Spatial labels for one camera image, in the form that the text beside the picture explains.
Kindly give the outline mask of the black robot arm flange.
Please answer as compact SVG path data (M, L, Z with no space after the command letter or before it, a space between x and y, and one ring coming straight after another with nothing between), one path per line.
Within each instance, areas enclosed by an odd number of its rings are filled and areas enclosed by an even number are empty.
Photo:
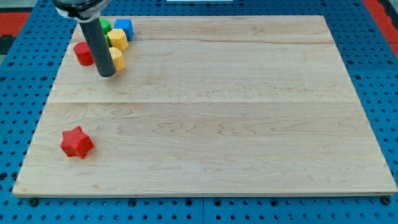
M111 0L53 0L57 12L64 18L87 23L98 19Z

